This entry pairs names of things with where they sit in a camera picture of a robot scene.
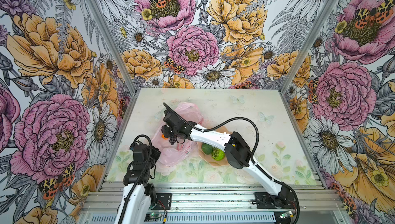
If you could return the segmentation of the pink plastic bag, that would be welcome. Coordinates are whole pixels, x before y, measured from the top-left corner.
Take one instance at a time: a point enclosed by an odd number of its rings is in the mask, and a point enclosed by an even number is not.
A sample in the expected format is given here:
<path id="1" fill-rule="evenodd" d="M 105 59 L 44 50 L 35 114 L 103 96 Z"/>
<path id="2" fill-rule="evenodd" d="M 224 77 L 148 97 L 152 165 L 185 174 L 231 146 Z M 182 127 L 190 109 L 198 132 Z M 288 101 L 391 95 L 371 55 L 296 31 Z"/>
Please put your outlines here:
<path id="1" fill-rule="evenodd" d="M 193 121 L 198 124 L 203 122 L 203 116 L 198 106 L 193 103 L 179 103 L 175 111 L 187 121 Z M 171 172 L 176 170 L 180 163 L 189 158 L 191 154 L 196 151 L 196 142 L 176 138 L 176 141 L 171 143 L 170 139 L 163 137 L 161 130 L 165 125 L 165 122 L 163 121 L 165 116 L 164 112 L 162 111 L 158 116 L 160 123 L 152 138 L 153 146 L 161 152 L 161 155 L 156 162 L 156 170 L 163 176 L 168 176 Z"/>

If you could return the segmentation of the smooth green lime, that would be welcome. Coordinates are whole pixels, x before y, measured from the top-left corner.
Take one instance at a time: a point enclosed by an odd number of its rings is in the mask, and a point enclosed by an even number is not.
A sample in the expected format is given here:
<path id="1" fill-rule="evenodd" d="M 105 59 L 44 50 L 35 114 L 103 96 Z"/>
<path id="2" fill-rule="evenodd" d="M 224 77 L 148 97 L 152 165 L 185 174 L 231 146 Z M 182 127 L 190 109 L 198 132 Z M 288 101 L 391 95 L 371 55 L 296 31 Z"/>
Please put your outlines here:
<path id="1" fill-rule="evenodd" d="M 202 145 L 201 145 L 201 150 L 206 155 L 211 155 L 213 152 L 213 149 L 214 149 L 214 147 L 209 144 L 202 143 Z"/>

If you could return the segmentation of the pink scalloped bowl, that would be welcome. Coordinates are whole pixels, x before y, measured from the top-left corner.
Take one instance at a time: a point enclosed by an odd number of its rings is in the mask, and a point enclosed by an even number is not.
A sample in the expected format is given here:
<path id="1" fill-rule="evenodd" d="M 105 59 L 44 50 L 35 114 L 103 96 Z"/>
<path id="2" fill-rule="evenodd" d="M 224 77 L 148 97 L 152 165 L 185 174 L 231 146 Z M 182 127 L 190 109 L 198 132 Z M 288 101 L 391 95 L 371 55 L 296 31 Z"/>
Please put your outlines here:
<path id="1" fill-rule="evenodd" d="M 225 152 L 206 143 L 197 142 L 198 153 L 201 159 L 213 167 L 229 166 Z"/>

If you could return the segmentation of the bright green bumpy fruit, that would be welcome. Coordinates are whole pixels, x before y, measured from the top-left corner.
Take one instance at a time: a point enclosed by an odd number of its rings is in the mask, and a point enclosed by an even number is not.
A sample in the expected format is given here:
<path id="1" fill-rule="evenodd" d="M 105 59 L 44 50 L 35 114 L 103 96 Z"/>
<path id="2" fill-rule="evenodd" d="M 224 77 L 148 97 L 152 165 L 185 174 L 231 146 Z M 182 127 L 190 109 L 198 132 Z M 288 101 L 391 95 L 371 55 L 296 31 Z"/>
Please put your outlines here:
<path id="1" fill-rule="evenodd" d="M 220 150 L 219 148 L 214 147 L 211 157 L 215 161 L 221 161 L 225 158 L 225 152 Z"/>

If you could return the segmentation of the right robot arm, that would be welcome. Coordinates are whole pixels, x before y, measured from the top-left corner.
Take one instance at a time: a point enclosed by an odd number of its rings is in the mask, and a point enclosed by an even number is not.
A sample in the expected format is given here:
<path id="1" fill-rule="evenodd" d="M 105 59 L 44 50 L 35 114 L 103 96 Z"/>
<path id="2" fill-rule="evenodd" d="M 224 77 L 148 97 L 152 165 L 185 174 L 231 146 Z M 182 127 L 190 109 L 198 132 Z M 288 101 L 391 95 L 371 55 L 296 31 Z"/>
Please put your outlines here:
<path id="1" fill-rule="evenodd" d="M 161 128 L 165 138 L 175 137 L 183 141 L 190 140 L 211 145 L 225 153 L 230 166 L 247 172 L 258 183 L 264 192 L 256 193 L 253 204 L 259 209 L 291 209 L 298 210 L 300 207 L 296 192 L 285 182 L 272 176 L 254 157 L 259 143 L 259 131 L 254 122 L 244 117 L 231 118 L 218 126 L 206 129 L 203 126 L 186 121 L 175 110 L 163 103 L 165 125 Z M 256 141 L 250 148 L 245 139 L 238 132 L 220 133 L 216 130 L 232 121 L 243 120 L 249 122 L 256 133 Z"/>

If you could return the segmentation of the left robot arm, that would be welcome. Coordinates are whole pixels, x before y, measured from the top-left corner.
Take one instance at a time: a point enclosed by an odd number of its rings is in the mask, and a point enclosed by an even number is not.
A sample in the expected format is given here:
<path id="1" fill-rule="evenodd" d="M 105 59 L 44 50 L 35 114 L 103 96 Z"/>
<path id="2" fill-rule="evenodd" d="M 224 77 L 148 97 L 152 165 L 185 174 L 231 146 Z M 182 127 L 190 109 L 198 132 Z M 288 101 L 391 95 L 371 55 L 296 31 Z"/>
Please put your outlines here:
<path id="1" fill-rule="evenodd" d="M 148 183 L 150 170 L 160 156 L 152 146 L 137 143 L 133 146 L 133 161 L 123 178 L 121 204 L 117 210 L 116 224 L 142 224 L 151 204 L 156 200 L 153 184 Z"/>

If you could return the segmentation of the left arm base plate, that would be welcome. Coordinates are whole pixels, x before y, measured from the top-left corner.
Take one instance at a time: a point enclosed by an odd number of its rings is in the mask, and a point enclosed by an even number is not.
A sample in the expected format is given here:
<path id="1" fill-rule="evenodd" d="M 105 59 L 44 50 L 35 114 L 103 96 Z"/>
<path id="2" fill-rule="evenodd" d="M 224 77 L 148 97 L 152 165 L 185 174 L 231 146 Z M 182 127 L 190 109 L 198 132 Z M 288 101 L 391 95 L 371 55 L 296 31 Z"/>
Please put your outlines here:
<path id="1" fill-rule="evenodd" d="M 150 210 L 170 210 L 172 203 L 171 193 L 157 193 Z"/>

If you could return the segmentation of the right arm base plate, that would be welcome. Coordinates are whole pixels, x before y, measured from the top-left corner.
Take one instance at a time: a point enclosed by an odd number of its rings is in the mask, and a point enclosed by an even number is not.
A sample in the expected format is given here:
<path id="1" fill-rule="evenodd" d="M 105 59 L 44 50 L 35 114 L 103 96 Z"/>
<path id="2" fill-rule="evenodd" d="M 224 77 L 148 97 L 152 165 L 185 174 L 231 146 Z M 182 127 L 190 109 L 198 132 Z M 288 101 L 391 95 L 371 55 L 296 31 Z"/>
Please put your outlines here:
<path id="1" fill-rule="evenodd" d="M 290 191 L 281 193 L 279 196 L 270 195 L 267 192 L 257 192 L 252 204 L 256 205 L 258 209 L 296 210 L 298 207 L 295 195 Z"/>

